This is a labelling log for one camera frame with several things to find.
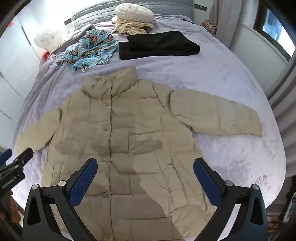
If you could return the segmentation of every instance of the screw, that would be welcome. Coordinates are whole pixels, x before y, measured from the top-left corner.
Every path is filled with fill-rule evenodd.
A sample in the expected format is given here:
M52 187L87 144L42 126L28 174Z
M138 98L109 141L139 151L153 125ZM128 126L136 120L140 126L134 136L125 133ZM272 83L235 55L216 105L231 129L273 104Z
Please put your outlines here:
M226 181L225 181L225 184L226 184L226 186L231 187L231 186L233 185L233 182L230 181L230 180L226 180Z
M65 186L65 185L66 185L66 181L60 181L60 182L59 182L59 186L60 186L60 187L63 187L63 186Z
M33 190L36 190L38 188L38 184L34 184L33 186L32 186L32 189Z
M253 188L254 188L255 190L259 190L259 186L258 186L257 184L254 184L254 185L253 185Z

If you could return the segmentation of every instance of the curtain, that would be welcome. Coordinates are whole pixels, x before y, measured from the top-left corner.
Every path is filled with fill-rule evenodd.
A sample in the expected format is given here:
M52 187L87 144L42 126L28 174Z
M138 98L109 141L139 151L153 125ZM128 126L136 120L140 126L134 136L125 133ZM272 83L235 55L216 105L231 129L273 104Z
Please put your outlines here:
M210 10L209 21L217 26L216 38L226 47L233 39L241 9L242 0L214 0Z
M266 96L274 112L286 153L287 171L283 188L267 209L272 213L280 213L292 183L291 177L296 175L296 51Z

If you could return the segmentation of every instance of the bed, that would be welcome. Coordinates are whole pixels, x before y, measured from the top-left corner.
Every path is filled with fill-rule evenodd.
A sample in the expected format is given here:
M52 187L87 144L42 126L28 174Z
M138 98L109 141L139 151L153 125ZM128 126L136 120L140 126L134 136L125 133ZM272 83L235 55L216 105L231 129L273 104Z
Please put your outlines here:
M152 33L181 31L185 37L200 46L200 53L192 56L157 56L121 61L117 50L107 65L96 65L86 73L80 70L74 72L66 64L57 70L56 59L67 46L80 39L87 29L94 26L107 32L114 29L111 18L114 16L115 6L122 2L138 3L151 9L156 20ZM105 0L73 13L75 35L55 49L40 68L20 112L10 148L15 153L18 136L43 114L58 108L67 96L80 89L84 76L107 75L124 67L135 66L140 79L151 79L174 89L195 89L218 95L245 104L258 112L263 138L247 135L222 137L200 133L193 133L193 137L213 170L224 180L233 181L235 185L259 185L268 207L279 194L286 173L284 147L269 102L246 66L203 27L193 24L192 18L191 0ZM123 35L115 35L115 38L126 41ZM31 186L41 184L46 154L47 148L34 154L24 168L26 179L13 189L14 198L22 208L25 208ZM237 205L221 239L231 230L238 209Z

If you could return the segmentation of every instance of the human hand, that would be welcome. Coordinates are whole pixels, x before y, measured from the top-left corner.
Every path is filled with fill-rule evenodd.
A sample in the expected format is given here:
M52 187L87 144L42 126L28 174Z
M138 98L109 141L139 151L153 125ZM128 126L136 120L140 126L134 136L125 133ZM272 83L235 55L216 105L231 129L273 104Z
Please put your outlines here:
M15 200L12 197L13 192L10 190L8 192L8 195L9 195L10 220L12 223L19 223L21 218L20 218L20 214L17 209L17 203L15 202ZM4 219L5 219L5 214L1 211L0 211L0 219L1 219L1 221L4 221Z

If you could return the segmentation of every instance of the striped cloth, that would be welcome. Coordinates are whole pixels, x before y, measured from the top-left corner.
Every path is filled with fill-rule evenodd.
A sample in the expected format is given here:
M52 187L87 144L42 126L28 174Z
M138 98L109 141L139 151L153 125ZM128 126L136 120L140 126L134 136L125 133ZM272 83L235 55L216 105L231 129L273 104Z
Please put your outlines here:
M57 60L57 69L66 62L72 70L82 72L96 64L105 65L118 47L118 40L103 30L92 29L85 33L79 43L66 49L65 54Z
M154 25L152 23L141 23L133 22L130 20L124 20L122 18L117 18L115 20L115 29L112 31L113 34L146 34L147 31L143 28L153 29Z

